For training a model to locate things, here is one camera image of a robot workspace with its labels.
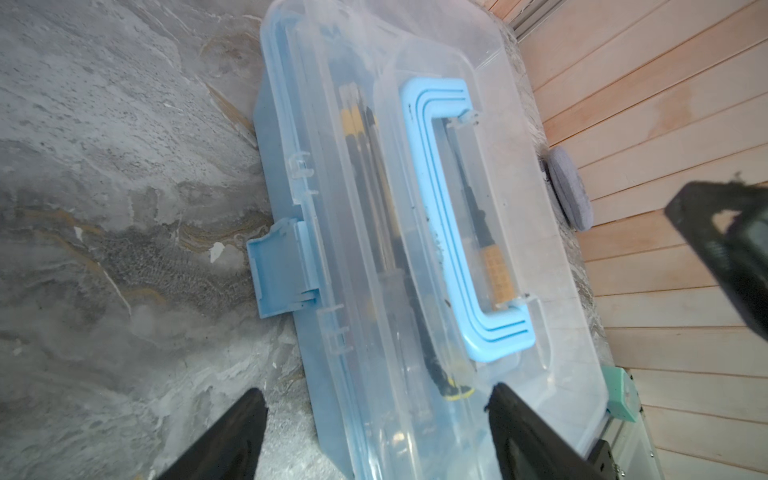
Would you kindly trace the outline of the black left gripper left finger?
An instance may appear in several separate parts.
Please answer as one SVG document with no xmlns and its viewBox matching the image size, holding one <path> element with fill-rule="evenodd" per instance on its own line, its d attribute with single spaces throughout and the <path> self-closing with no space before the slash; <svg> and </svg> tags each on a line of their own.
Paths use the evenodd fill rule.
<svg viewBox="0 0 768 480">
<path fill-rule="evenodd" d="M 247 390 L 159 479 L 254 479 L 267 419 L 263 393 Z"/>
</svg>

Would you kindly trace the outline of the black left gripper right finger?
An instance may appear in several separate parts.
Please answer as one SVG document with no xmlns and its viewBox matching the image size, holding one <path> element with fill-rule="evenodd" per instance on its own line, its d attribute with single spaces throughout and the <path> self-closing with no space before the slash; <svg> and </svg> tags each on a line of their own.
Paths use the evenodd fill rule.
<svg viewBox="0 0 768 480">
<path fill-rule="evenodd" d="M 485 411 L 502 478 L 602 477 L 506 384 L 493 387 Z"/>
</svg>

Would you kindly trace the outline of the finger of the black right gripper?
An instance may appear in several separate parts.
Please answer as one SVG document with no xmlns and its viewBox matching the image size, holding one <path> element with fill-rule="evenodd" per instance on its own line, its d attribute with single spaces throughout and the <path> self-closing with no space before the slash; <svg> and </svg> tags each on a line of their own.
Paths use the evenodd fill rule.
<svg viewBox="0 0 768 480">
<path fill-rule="evenodd" d="M 767 338 L 767 189 L 693 181 L 664 214 L 720 285 L 746 326 Z"/>
</svg>

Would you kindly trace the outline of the blue clear-lid tool box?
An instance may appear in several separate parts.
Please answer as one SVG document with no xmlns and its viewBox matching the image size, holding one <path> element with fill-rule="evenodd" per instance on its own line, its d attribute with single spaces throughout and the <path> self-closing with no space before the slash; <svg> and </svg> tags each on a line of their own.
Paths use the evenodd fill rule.
<svg viewBox="0 0 768 480">
<path fill-rule="evenodd" d="M 247 251 L 260 315 L 294 318 L 321 451 L 349 479 L 504 479 L 485 411 L 504 383 L 594 465 L 607 390 L 511 35 L 468 1 L 275 1 L 260 43 L 253 120 L 274 225 Z M 402 276 L 376 270 L 340 115 L 347 83 L 361 92 L 398 269 L 469 398 L 440 396 Z M 507 309 L 491 306 L 444 120 L 458 123 L 507 263 Z"/>
</svg>

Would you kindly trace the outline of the yellow black utility knife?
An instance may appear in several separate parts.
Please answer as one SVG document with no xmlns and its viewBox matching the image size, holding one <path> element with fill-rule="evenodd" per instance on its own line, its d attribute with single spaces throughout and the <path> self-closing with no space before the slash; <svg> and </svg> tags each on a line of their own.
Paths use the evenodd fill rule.
<svg viewBox="0 0 768 480">
<path fill-rule="evenodd" d="M 347 83 L 339 88 L 339 97 L 343 107 L 340 111 L 342 127 L 376 270 L 397 270 L 388 208 L 380 169 L 376 166 L 370 128 L 366 126 L 360 89 L 356 83 Z"/>
</svg>

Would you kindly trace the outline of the yellow black screwdriver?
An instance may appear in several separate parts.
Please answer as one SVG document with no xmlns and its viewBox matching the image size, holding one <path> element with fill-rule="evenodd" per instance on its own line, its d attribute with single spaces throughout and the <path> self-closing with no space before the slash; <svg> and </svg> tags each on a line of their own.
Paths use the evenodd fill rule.
<svg viewBox="0 0 768 480">
<path fill-rule="evenodd" d="M 402 276 L 408 305 L 414 315 L 424 365 L 431 380 L 435 384 L 438 393 L 448 401 L 469 398 L 475 392 L 475 389 L 470 386 L 459 384 L 443 368 L 437 356 L 434 343 L 427 328 L 424 312 L 410 274 L 404 269 L 398 269 L 397 272 Z"/>
</svg>

